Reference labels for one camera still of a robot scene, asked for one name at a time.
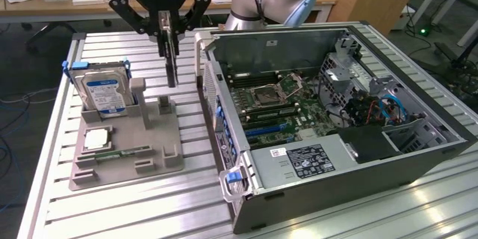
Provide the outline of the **black office chair base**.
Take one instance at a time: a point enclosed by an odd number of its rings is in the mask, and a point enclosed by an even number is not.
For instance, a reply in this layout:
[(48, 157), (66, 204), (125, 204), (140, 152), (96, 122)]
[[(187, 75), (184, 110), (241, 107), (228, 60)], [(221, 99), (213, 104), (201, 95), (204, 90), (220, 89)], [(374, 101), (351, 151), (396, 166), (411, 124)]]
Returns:
[[(112, 26), (112, 22), (110, 20), (102, 20), (102, 25), (105, 27), (110, 27)], [(21, 28), (25, 31), (32, 30), (32, 24), (30, 23), (20, 23)], [(68, 22), (64, 21), (53, 21), (49, 22), (36, 33), (34, 35), (26, 40), (25, 42), (25, 49), (26, 52), (29, 52), (30, 54), (34, 54), (38, 52), (37, 47), (34, 46), (34, 42), (44, 37), (52, 30), (54, 30), (56, 28), (62, 27), (64, 29), (66, 29), (66, 31), (69, 31), (72, 34), (76, 34), (77, 31), (74, 30), (74, 28), (70, 26), (70, 24)]]

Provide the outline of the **CPU socket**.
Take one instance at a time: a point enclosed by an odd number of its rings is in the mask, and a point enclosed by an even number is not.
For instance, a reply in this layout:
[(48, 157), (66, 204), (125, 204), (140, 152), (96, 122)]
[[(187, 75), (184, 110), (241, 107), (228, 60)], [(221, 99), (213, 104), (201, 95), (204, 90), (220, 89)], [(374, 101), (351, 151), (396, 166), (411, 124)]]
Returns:
[(248, 89), (251, 106), (256, 108), (288, 104), (287, 95), (279, 84), (267, 84)]

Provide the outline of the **open metal socket cover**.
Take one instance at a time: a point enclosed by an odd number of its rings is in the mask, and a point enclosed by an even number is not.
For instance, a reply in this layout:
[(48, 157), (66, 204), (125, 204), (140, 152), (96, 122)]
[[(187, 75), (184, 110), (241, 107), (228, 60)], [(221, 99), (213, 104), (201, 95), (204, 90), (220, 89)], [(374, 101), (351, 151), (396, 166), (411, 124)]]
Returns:
[(289, 98), (303, 88), (301, 78), (295, 74), (289, 73), (279, 82), (277, 88), (280, 90), (280, 96)]

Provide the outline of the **blue card retention latch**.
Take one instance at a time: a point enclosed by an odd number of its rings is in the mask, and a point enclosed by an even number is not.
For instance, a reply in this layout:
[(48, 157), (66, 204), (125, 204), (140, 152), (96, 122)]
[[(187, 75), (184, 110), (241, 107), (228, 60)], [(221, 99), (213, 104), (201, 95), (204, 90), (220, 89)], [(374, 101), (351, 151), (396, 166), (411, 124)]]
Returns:
[(221, 155), (224, 168), (232, 168), (237, 159), (237, 152), (231, 137), (231, 131), (228, 127), (228, 122), (225, 119), (224, 110), (221, 107), (221, 102), (219, 96), (216, 96), (216, 108), (213, 109), (213, 120), (215, 120), (215, 137), (219, 152)]

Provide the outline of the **perforated metal disk bay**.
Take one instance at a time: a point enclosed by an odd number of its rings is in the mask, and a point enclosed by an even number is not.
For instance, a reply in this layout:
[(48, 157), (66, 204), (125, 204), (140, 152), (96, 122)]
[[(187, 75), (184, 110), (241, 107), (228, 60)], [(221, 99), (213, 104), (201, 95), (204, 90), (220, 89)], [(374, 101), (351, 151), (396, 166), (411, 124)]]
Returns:
[(335, 52), (327, 54), (321, 64), (321, 79), (325, 89), (344, 99), (359, 91), (368, 93), (372, 73), (360, 62), (360, 44), (352, 37), (339, 38)]

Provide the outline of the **silver CPU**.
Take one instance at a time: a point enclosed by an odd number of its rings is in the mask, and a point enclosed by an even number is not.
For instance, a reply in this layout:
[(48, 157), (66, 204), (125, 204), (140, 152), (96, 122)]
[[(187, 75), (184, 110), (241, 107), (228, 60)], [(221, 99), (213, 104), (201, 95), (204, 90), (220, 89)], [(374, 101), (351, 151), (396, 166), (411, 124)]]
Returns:
[(93, 150), (104, 148), (108, 144), (108, 131), (105, 129), (89, 130), (85, 133), (84, 149)]

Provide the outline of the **grey parts rack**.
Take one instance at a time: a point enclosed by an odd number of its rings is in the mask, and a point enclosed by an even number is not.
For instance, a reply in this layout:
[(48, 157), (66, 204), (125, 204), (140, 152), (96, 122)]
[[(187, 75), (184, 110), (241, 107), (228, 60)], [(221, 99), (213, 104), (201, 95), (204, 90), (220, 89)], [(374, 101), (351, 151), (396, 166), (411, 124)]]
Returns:
[[(167, 174), (184, 168), (173, 100), (169, 96), (160, 96), (156, 101), (145, 102), (143, 78), (131, 79), (129, 90), (136, 97), (136, 104), (127, 107), (125, 116), (102, 119), (96, 111), (81, 112), (68, 183), (72, 191)], [(84, 149), (85, 133), (94, 129), (108, 131), (108, 144), (104, 148), (88, 151)], [(76, 160), (78, 156), (92, 153), (143, 146), (151, 146), (153, 153), (101, 161)]]

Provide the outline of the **blue expansion slot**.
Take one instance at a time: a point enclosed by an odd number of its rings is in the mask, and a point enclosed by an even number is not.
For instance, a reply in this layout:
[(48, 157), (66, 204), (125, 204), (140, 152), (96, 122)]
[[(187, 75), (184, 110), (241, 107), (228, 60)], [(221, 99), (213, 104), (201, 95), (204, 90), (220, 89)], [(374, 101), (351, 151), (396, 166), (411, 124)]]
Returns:
[(271, 125), (271, 126), (263, 126), (259, 128), (253, 128), (253, 129), (248, 129), (244, 131), (244, 135), (247, 137), (252, 137), (252, 136), (257, 136), (257, 135), (263, 135), (263, 134), (269, 134), (269, 133), (275, 133), (279, 132), (284, 129), (284, 125), (283, 124), (276, 124), (276, 125)]

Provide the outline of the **green motherboard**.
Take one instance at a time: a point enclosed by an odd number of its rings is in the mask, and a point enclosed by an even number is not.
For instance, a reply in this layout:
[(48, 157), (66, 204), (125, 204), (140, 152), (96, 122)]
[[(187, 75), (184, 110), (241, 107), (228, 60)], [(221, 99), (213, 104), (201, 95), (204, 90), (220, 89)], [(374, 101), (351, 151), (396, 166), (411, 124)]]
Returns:
[[(280, 81), (289, 73), (277, 72), (277, 80)], [(263, 126), (271, 126), (276, 124), (283, 124), (284, 129), (279, 132), (263, 134), (252, 137), (247, 137), (247, 142), (251, 149), (259, 149), (269, 146), (276, 146), (280, 144), (291, 143), (300, 141), (300, 137), (297, 136), (297, 131), (301, 129), (312, 128), (319, 137), (327, 135), (328, 132), (336, 129), (336, 126), (328, 117), (327, 110), (324, 105), (320, 103), (317, 95), (313, 91), (312, 84), (307, 83), (303, 78), (303, 88), (293, 94), (287, 100), (288, 104), (295, 103), (295, 106), (300, 107), (299, 115), (289, 116), (283, 119), (260, 121), (256, 123), (245, 123), (244, 122), (244, 113), (241, 113), (243, 109), (252, 108), (252, 98), (249, 97), (248, 88), (232, 88), (229, 86), (228, 81), (228, 90), (232, 98), (232, 102), (235, 105), (235, 109), (237, 112), (237, 117), (240, 120), (243, 131), (253, 128), (259, 128)]]

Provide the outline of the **green RAM stick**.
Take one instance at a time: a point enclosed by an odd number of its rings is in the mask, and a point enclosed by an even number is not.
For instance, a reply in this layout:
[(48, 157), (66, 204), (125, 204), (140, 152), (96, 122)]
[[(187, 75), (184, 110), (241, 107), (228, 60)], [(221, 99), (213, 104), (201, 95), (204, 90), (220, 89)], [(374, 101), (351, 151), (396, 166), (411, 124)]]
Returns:
[(122, 157), (139, 157), (143, 155), (147, 156), (152, 153), (153, 153), (153, 148), (151, 146), (143, 146), (143, 147), (125, 149), (121, 151), (114, 150), (114, 151), (108, 151), (108, 152), (102, 152), (102, 153), (92, 153), (89, 155), (78, 156), (76, 158), (76, 160), (84, 161), (88, 159), (93, 159), (96, 161), (101, 161), (101, 160), (109, 160), (109, 159), (116, 159), (116, 158), (122, 158)]

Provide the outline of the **grey power supply unit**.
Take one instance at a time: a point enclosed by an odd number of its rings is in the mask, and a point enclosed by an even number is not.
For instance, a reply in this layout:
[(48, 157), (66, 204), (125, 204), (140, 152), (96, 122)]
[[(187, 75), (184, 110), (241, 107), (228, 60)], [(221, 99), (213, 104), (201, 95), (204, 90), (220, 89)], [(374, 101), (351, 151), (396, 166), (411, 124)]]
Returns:
[(359, 165), (336, 134), (255, 149), (251, 154), (265, 189), (329, 176)]

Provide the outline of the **black plastic shroud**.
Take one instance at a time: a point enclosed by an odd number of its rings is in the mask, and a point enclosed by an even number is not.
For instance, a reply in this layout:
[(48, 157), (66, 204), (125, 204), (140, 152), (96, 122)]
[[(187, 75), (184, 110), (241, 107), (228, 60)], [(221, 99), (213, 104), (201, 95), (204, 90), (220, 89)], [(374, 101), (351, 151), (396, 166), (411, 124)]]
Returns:
[(378, 125), (341, 128), (337, 135), (356, 153), (355, 161), (357, 163), (383, 160), (400, 155)]

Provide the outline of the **black stand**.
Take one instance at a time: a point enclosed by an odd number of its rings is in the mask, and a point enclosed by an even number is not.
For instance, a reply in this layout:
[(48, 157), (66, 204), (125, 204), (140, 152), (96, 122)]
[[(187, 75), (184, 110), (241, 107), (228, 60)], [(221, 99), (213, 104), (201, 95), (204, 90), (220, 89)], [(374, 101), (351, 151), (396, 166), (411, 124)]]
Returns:
[(451, 67), (462, 68), (466, 66), (467, 58), (471, 54), (474, 47), (478, 45), (478, 37), (467, 45), (460, 55), (456, 55), (444, 43), (435, 42), (434, 45), (435, 45), (435, 53), (443, 54), (446, 56), (446, 58), (450, 60)]

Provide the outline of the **open black PC case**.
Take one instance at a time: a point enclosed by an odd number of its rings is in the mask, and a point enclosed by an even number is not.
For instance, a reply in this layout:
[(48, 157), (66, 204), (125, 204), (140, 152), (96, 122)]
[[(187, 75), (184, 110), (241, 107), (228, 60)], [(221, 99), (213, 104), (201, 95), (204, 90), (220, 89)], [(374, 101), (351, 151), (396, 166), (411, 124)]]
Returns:
[[(321, 79), (321, 64), (335, 52), (339, 38), (360, 44), (360, 62), (374, 77), (370, 91), (344, 99), (329, 93)], [(227, 202), (235, 234), (263, 231), (271, 225), (333, 207), (382, 191), (411, 184), (436, 165), (478, 146), (474, 134), (452, 116), (463, 110), (470, 121), (478, 116), (458, 99), (438, 101), (448, 92), (419, 65), (368, 25), (324, 23), (264, 30), (204, 30), (195, 35), (199, 98), (217, 164), (219, 186)], [(357, 163), (325, 177), (308, 178), (265, 189), (228, 90), (228, 73), (300, 72), (312, 84), (336, 129), (378, 125), (400, 155)], [(216, 96), (228, 122), (237, 159), (224, 168), (215, 137)], [(239, 171), (241, 182), (228, 184), (225, 174)]]

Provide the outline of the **hard disk in blue frame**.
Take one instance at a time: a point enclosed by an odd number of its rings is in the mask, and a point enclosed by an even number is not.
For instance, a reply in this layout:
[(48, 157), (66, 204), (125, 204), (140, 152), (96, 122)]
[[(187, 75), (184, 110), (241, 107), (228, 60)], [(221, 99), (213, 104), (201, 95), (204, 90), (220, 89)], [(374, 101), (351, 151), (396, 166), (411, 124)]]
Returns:
[(98, 112), (98, 116), (125, 116), (127, 107), (135, 105), (129, 90), (129, 61), (90, 63), (62, 61), (61, 70), (74, 86), (84, 110)]

